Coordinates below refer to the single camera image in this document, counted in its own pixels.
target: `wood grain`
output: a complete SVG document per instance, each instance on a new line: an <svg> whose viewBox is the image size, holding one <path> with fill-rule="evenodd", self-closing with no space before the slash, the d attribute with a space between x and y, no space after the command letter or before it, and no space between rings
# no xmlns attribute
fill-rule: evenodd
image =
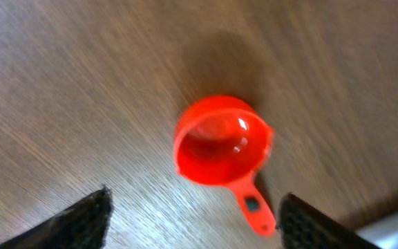
<svg viewBox="0 0 398 249"><path fill-rule="evenodd" d="M398 209L398 1L0 1L0 243L105 183L106 248L280 247L174 172L177 117L222 93L277 130L275 210Z"/></svg>

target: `scoop handle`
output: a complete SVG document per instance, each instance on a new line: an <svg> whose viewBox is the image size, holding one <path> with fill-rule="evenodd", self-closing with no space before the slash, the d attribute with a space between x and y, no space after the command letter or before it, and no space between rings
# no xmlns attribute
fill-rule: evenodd
<svg viewBox="0 0 398 249"><path fill-rule="evenodd" d="M276 231L276 218L254 185L253 178L247 177L229 188L254 232L263 237L272 236Z"/></svg>

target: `gray metallic object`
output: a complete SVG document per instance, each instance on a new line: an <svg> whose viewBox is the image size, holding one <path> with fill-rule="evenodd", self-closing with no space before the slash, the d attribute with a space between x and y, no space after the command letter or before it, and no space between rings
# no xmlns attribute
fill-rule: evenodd
<svg viewBox="0 0 398 249"><path fill-rule="evenodd" d="M382 249L398 249L398 213L360 229L357 234Z"/></svg>

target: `red plastic spoon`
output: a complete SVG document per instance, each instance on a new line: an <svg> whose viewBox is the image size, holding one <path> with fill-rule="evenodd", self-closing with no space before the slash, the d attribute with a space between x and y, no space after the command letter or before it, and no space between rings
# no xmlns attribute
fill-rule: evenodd
<svg viewBox="0 0 398 249"><path fill-rule="evenodd" d="M268 237L274 234L276 219L253 180L273 138L274 130L247 103L213 96L180 117L174 160L179 175L190 181L230 189L253 230Z"/></svg>

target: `red scoop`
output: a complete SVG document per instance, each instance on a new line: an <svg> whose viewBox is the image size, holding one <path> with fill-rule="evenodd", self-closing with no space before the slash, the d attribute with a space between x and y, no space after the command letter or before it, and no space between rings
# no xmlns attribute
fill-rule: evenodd
<svg viewBox="0 0 398 249"><path fill-rule="evenodd" d="M248 104L213 96L180 117L174 160L178 173L190 181L230 189L253 230L268 237L276 219L253 179L269 156L273 137L274 130Z"/></svg>

